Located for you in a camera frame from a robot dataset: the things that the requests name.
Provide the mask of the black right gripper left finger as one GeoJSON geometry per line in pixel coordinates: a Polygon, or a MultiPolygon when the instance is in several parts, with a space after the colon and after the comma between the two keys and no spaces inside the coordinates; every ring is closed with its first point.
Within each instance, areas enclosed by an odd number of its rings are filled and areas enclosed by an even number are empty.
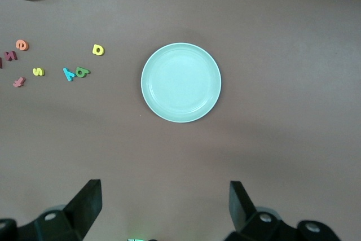
{"type": "Polygon", "coordinates": [[[20,227],[19,241],[83,241],[101,210],[101,180],[91,179],[63,209],[20,227]]]}

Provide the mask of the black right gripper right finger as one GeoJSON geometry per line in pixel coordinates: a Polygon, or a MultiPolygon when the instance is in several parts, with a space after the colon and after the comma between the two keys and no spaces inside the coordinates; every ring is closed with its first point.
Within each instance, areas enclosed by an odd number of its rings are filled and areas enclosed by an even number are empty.
{"type": "Polygon", "coordinates": [[[296,241],[296,229],[270,208],[257,208],[240,181],[231,181],[229,211],[235,231],[224,241],[296,241]]]}

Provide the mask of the teal foam letter y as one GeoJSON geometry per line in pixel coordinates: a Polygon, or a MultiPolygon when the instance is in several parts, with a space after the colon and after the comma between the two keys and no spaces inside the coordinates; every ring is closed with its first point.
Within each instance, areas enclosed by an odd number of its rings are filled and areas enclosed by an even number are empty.
{"type": "Polygon", "coordinates": [[[65,75],[66,79],[67,79],[69,82],[73,81],[73,79],[74,79],[75,77],[77,77],[77,75],[76,75],[75,73],[71,72],[67,67],[64,67],[64,68],[63,68],[63,72],[64,72],[64,75],[65,75]]]}

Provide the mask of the green foam letter b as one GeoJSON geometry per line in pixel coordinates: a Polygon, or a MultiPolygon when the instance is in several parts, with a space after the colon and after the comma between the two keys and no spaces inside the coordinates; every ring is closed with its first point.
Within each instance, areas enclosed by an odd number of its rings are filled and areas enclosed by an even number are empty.
{"type": "Polygon", "coordinates": [[[84,78],[90,73],[91,73],[90,70],[83,67],[77,67],[75,71],[76,76],[79,78],[84,78]]]}

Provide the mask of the brown table cover sheet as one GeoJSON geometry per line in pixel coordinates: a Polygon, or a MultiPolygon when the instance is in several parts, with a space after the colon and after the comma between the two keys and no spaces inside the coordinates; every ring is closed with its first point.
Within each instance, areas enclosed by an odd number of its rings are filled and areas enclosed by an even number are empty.
{"type": "Polygon", "coordinates": [[[361,241],[361,0],[0,0],[0,56],[19,39],[29,49],[0,69],[0,218],[27,224],[100,179],[86,241],[222,241],[235,180],[291,226],[361,241]],[[140,88],[174,42],[222,75],[186,124],[140,88]]]}

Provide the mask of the green round plate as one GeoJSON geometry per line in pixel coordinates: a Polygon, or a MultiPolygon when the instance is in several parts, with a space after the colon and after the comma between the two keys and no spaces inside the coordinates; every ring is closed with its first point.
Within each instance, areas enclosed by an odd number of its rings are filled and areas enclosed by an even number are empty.
{"type": "Polygon", "coordinates": [[[145,103],[164,120],[196,121],[217,104],[222,88],[215,59],[199,46],[178,42],[156,50],[140,78],[145,103]]]}

